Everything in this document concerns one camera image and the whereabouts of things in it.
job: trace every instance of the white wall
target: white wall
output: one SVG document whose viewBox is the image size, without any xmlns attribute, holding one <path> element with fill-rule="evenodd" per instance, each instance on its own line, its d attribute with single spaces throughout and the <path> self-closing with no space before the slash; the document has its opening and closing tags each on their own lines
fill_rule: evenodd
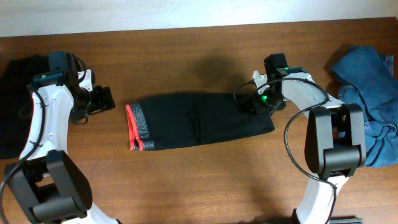
<svg viewBox="0 0 398 224">
<path fill-rule="evenodd" d="M 398 16 L 398 0 L 0 0 L 0 36 Z"/>
</svg>

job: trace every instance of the gray stripe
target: gray stripe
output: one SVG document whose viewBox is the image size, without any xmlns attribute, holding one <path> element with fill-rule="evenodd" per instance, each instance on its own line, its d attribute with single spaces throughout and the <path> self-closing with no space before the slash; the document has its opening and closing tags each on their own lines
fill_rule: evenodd
<svg viewBox="0 0 398 224">
<path fill-rule="evenodd" d="M 148 127 L 147 123 L 145 121 L 144 113 L 141 110 L 141 106 L 139 103 L 134 103 L 130 105 L 132 115 L 134 116 L 134 119 L 136 120 L 136 126 L 137 126 L 137 131 L 138 131 L 138 136 L 139 139 L 142 141 L 142 144 L 144 145 L 144 150 L 151 150 L 155 148 L 155 142 L 153 140 L 149 139 L 149 132 L 148 132 Z"/>
</svg>

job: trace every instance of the wood grain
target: wood grain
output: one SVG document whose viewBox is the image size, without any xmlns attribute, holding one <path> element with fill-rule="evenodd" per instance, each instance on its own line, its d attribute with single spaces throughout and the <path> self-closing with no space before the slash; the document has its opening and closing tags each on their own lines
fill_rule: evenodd
<svg viewBox="0 0 398 224">
<path fill-rule="evenodd" d="M 276 52 L 336 95 L 338 84 L 327 68 L 351 44 L 397 57 L 396 23 L 384 18 L 2 38 L 0 65 L 65 50 L 95 71 L 98 85 L 111 87 L 116 108 L 91 117 L 87 125 L 71 124 L 68 133 L 69 155 L 107 215 L 123 223 L 271 220 L 289 217 L 307 184 L 283 145 L 294 105 L 273 115 L 275 131 L 269 134 L 157 152 L 129 150 L 124 105 L 158 93 L 232 92 L 253 70 L 264 73 L 264 57 Z M 306 127 L 306 119 L 299 118 L 289 133 L 303 166 Z M 0 168 L 10 162 L 1 161 Z M 339 194 L 334 215 L 396 223 L 397 177 L 398 166 L 359 169 Z M 3 200 L 11 223 L 27 222 L 9 189 Z"/>
</svg>

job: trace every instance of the blue denim fabric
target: blue denim fabric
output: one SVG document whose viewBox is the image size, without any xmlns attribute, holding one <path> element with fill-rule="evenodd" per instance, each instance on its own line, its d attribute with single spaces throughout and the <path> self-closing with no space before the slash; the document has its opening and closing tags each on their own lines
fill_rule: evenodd
<svg viewBox="0 0 398 224">
<path fill-rule="evenodd" d="M 339 99 L 364 110 L 366 166 L 398 162 L 398 82 L 392 76 L 392 60 L 372 47 L 352 47 L 332 68 L 343 83 Z"/>
</svg>

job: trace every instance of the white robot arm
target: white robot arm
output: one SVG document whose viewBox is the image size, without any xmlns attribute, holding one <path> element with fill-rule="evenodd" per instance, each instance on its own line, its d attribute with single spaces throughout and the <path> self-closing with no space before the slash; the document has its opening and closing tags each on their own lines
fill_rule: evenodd
<svg viewBox="0 0 398 224">
<path fill-rule="evenodd" d="M 280 97 L 279 101 L 290 100 L 300 111 L 325 99 L 324 93 L 317 87 L 299 80 L 289 80 L 299 78 L 315 83 L 303 68 L 288 67 L 284 54 L 270 55 L 264 60 L 264 64 L 267 75 L 260 75 L 258 71 L 253 73 L 259 95 L 269 94 L 276 98 Z M 283 80 L 279 85 L 266 85 L 270 79 Z M 304 113 L 309 118 L 305 158 L 313 172 L 312 175 L 333 184 L 337 196 L 355 169 L 364 165 L 366 159 L 364 123 L 363 112 L 358 105 L 344 105 L 342 101 L 330 95 L 328 97 L 329 100 L 322 105 L 322 109 Z M 332 128 L 344 130 L 346 136 L 333 139 Z M 309 178 L 303 200 L 294 211 L 293 222 L 328 223 L 334 199 L 333 188 L 329 184 Z M 334 223 L 360 223 L 360 219 L 342 222 L 335 220 Z"/>
<path fill-rule="evenodd" d="M 109 87 L 93 87 L 93 73 L 91 70 L 77 72 L 77 60 L 65 52 L 50 54 L 50 71 L 34 77 L 31 85 L 36 90 L 32 93 L 34 111 L 20 161 L 35 146 L 38 148 L 11 175 L 8 184 L 32 223 L 120 223 L 93 203 L 87 179 L 67 156 L 69 120 L 87 119 L 89 115 L 115 107 Z M 40 133 L 40 142 L 35 142 Z M 51 176 L 54 183 L 38 187 L 35 183 L 46 176 Z"/>
</svg>

